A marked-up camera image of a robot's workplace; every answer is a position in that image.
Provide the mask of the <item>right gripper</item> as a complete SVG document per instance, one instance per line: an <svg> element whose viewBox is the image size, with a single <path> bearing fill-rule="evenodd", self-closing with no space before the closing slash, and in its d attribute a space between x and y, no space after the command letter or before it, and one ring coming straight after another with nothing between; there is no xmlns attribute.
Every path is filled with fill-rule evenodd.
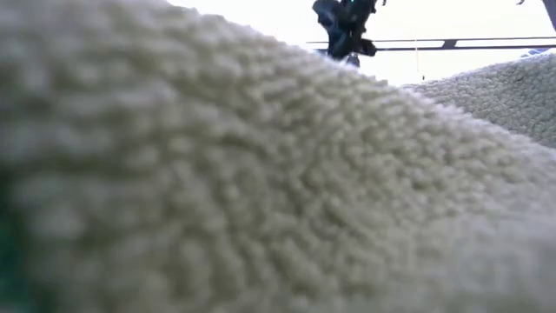
<svg viewBox="0 0 556 313"><path fill-rule="evenodd" d="M315 0L312 10L328 34L327 57L340 61L352 54L367 31L377 0Z"/></svg>

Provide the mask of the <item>pale green microfiber towel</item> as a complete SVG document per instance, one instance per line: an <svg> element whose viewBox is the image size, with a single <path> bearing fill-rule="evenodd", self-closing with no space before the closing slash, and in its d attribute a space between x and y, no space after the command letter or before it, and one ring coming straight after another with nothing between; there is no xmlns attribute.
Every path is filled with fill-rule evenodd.
<svg viewBox="0 0 556 313"><path fill-rule="evenodd" d="M402 87L556 149L556 54L496 63Z"/></svg>
<svg viewBox="0 0 556 313"><path fill-rule="evenodd" d="M556 313L556 149L166 0L0 0L0 313Z"/></svg>

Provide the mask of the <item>black horizontal rail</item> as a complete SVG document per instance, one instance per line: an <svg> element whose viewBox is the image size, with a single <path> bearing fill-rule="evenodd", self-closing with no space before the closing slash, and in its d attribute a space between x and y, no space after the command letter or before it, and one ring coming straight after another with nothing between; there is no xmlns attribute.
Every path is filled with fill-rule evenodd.
<svg viewBox="0 0 556 313"><path fill-rule="evenodd" d="M556 37L489 37L448 39L398 39L372 41L377 51L410 50L520 50L556 48Z"/></svg>

